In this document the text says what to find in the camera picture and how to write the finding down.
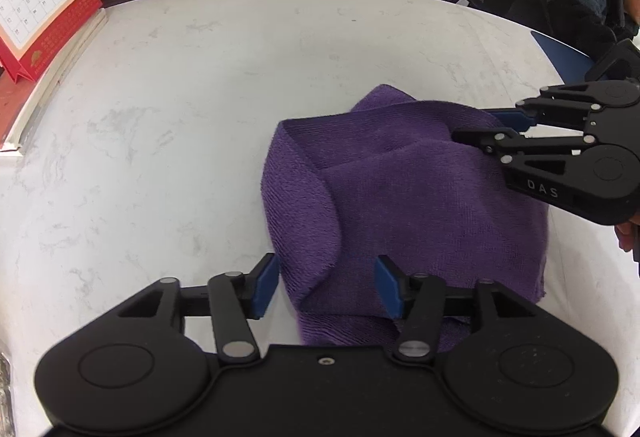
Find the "right hand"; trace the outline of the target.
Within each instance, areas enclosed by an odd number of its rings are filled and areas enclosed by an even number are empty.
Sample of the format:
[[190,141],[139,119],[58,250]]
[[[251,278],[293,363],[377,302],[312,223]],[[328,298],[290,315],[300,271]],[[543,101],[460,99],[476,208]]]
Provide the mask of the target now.
[[614,227],[618,241],[618,247],[625,253],[634,249],[634,228],[640,225],[640,215],[636,214],[625,223],[619,223]]

